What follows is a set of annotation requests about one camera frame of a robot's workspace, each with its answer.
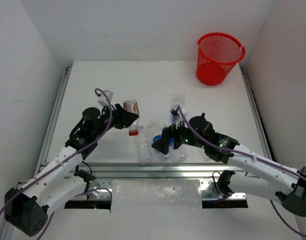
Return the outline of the red cap bottle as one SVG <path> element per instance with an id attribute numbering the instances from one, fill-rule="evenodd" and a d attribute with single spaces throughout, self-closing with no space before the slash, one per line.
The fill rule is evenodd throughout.
<path id="1" fill-rule="evenodd" d="M 123 101 L 123 109 L 126 110 L 129 114 L 130 120 L 132 123 L 129 125 L 129 136 L 136 136 L 138 132 L 138 123 L 139 123 L 139 107 L 138 102 L 135 99 L 129 99 Z"/>

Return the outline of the clear slim bottle white cap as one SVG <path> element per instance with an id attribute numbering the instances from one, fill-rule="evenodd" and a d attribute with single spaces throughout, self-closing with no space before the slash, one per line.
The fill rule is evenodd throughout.
<path id="1" fill-rule="evenodd" d="M 143 126 L 138 127 L 138 135 L 135 136 L 135 147 L 139 163 L 151 164 L 153 162 L 153 154 Z"/>

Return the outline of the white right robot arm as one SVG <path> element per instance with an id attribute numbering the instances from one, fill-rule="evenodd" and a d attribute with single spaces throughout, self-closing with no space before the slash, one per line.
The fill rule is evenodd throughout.
<path id="1" fill-rule="evenodd" d="M 204 150 L 213 161 L 239 168 L 224 170 L 216 183 L 216 190 L 224 196 L 246 193 L 280 204 L 290 213 L 306 217 L 306 167 L 301 169 L 280 165 L 256 154 L 238 140 L 216 132 L 205 115 L 172 124 L 162 130 L 152 148 L 169 153 L 169 142 L 174 149 L 182 145 Z"/>

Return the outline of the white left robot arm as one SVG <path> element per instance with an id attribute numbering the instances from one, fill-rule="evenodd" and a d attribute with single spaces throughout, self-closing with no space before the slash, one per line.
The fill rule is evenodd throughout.
<path id="1" fill-rule="evenodd" d="M 5 194 L 5 220 L 29 237 L 37 235 L 51 214 L 95 182 L 82 169 L 71 178 L 65 176 L 90 155 L 106 131 L 126 129 L 138 118 L 120 104 L 85 109 L 57 156 L 20 189 L 11 188 Z"/>

